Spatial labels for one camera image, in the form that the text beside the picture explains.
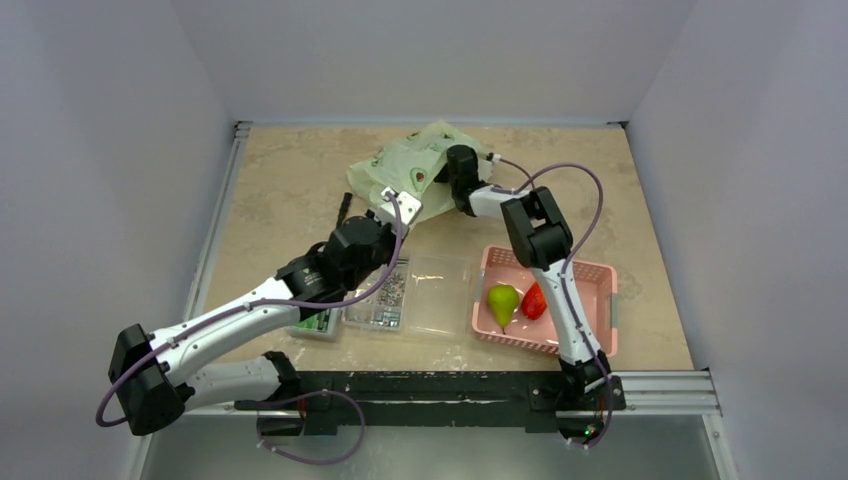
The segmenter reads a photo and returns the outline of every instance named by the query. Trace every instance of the light green bag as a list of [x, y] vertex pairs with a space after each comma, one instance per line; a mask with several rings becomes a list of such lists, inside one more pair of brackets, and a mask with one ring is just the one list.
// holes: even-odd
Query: light green bag
[[[380, 193], [385, 187], [409, 193], [424, 206], [416, 220], [422, 222], [454, 208], [450, 186], [433, 180], [447, 163], [445, 151], [457, 144], [486, 151], [477, 139], [438, 121], [389, 143], [368, 160], [351, 165], [347, 179], [353, 192], [371, 206], [384, 203]], [[481, 180], [488, 180], [491, 170], [481, 169], [480, 175]]]

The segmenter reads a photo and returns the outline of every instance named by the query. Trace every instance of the beige table surface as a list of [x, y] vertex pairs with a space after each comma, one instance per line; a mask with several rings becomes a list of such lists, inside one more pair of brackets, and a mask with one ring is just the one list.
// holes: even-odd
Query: beige table surface
[[[346, 168], [413, 128], [253, 128], [210, 282], [206, 310], [226, 303], [272, 276], [277, 268], [326, 240], [335, 226]], [[484, 145], [529, 171], [559, 162], [582, 163], [605, 187], [606, 205], [578, 259], [618, 271], [616, 370], [691, 369], [680, 318], [627, 139], [621, 129], [463, 128]], [[505, 164], [490, 179], [518, 186]], [[575, 240], [595, 209], [596, 191], [583, 173], [568, 169], [540, 182], [556, 197]], [[355, 198], [350, 215], [362, 214]], [[509, 246], [502, 224], [452, 211], [418, 225], [403, 254], [448, 253], [479, 266], [487, 245]], [[301, 370], [554, 370], [554, 355], [482, 342], [470, 328], [453, 339], [421, 340], [341, 326], [336, 342], [295, 339], [277, 330], [221, 357], [254, 358], [286, 352]]]

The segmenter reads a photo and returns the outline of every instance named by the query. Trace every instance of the pink basket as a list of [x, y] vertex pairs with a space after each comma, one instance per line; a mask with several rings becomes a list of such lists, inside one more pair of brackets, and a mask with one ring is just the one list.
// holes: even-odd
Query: pink basket
[[[575, 260], [574, 279], [592, 331], [607, 357], [612, 357], [618, 349], [618, 277], [615, 269], [609, 265]], [[523, 296], [535, 281], [530, 270], [518, 263], [511, 249], [486, 247], [471, 317], [471, 327], [481, 340], [547, 353], [558, 351], [559, 342], [550, 312], [545, 311], [538, 320], [528, 320], [521, 309], [516, 309], [504, 333], [483, 299], [483, 292], [501, 283], [512, 285]]]

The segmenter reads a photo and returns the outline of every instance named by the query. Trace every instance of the red fruit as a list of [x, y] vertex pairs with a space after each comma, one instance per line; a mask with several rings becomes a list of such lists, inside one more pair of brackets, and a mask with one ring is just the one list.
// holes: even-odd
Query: red fruit
[[548, 302], [545, 301], [542, 287], [539, 286], [539, 282], [535, 282], [521, 300], [521, 313], [530, 320], [538, 320], [547, 309]]

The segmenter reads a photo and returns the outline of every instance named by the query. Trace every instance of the toy fruit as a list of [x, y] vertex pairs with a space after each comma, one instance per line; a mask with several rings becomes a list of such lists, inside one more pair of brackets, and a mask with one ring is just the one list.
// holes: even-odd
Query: toy fruit
[[548, 302], [545, 301], [542, 287], [539, 286], [539, 282], [535, 282], [521, 300], [521, 313], [530, 320], [538, 320], [547, 309]]
[[509, 325], [512, 320], [512, 312], [518, 306], [520, 298], [518, 292], [512, 285], [495, 285], [489, 289], [486, 303], [495, 314], [495, 320], [501, 329]]

